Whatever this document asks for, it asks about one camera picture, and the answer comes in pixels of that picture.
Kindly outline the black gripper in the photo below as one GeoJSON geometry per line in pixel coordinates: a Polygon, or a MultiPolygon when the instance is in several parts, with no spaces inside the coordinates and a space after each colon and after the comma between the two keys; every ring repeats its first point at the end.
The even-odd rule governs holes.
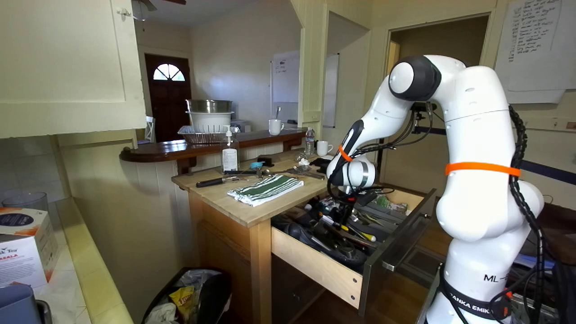
{"type": "Polygon", "coordinates": [[[328,194],[337,203],[337,209],[332,212],[334,219],[337,223],[346,223],[357,201],[366,196],[366,191],[364,189],[343,191],[339,185],[330,183],[328,194]]]}

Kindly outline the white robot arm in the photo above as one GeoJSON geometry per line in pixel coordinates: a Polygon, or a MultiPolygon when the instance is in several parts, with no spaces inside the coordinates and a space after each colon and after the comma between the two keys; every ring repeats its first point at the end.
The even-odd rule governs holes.
{"type": "Polygon", "coordinates": [[[496,70],[436,54],[399,61],[368,113],[350,128],[327,169],[328,182],[346,194],[372,185],[373,167],[357,156],[359,147],[395,135],[418,102],[444,110],[449,140],[436,212],[451,246],[424,322],[510,324],[507,279],[544,196],[521,178],[523,122],[496,70]]]}

